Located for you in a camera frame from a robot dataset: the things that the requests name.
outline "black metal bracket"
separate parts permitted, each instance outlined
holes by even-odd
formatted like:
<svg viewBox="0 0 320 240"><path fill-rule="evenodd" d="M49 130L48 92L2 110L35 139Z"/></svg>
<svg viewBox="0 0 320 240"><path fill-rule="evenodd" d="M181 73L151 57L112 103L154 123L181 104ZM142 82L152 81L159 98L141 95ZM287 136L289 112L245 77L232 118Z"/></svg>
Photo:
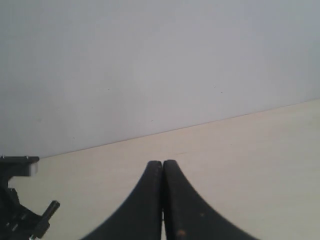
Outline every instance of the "black metal bracket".
<svg viewBox="0 0 320 240"><path fill-rule="evenodd" d="M0 157L0 240L41 239L50 227L59 202L52 201L43 215L37 215L21 205L17 191L8 187L12 177L34 175L38 161L37 156Z"/></svg>

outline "white backdrop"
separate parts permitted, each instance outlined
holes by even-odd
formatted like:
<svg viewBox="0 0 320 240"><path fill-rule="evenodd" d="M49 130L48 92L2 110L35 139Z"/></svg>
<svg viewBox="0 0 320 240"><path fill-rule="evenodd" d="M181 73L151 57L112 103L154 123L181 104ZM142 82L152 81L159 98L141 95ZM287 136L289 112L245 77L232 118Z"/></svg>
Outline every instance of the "white backdrop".
<svg viewBox="0 0 320 240"><path fill-rule="evenodd" d="M52 156L320 97L320 1L0 1L0 153Z"/></svg>

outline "wooden table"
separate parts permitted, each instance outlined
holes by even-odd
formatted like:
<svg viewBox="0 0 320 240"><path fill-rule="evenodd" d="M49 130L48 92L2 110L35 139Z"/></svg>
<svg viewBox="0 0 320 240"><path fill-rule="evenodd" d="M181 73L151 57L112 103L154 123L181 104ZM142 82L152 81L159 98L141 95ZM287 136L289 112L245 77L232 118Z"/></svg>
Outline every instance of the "wooden table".
<svg viewBox="0 0 320 240"><path fill-rule="evenodd" d="M319 240L320 100L45 158L10 185L36 213L61 202L45 240L78 240L120 206L149 160L166 159L253 236Z"/></svg>

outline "light wood surface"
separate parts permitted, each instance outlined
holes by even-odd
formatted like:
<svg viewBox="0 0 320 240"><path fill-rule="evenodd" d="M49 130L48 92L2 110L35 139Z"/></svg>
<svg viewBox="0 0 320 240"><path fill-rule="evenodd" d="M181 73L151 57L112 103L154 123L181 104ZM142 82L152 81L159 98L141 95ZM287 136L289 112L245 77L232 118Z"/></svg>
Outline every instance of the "light wood surface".
<svg viewBox="0 0 320 240"><path fill-rule="evenodd" d="M175 159L213 208L255 237L319 240L319 143L314 100L45 158L36 176L10 185L39 214L61 202L45 240L77 240L119 207L149 160Z"/></svg>

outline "black plastic part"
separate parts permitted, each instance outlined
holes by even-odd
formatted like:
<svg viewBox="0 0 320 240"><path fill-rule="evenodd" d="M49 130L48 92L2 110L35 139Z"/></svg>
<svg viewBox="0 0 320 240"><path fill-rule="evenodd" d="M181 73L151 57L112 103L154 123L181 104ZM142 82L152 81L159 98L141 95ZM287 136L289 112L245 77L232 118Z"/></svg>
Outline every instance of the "black plastic part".
<svg viewBox="0 0 320 240"><path fill-rule="evenodd" d="M83 240L160 240L162 163L148 162L120 208Z"/></svg>
<svg viewBox="0 0 320 240"><path fill-rule="evenodd" d="M0 240L41 239L50 227L49 219L60 206L57 201L37 215L20 204L14 188L8 188L12 177L30 176L31 166L38 161L37 156L0 157Z"/></svg>
<svg viewBox="0 0 320 240"><path fill-rule="evenodd" d="M256 240L213 210L175 160L163 163L163 209L168 240Z"/></svg>

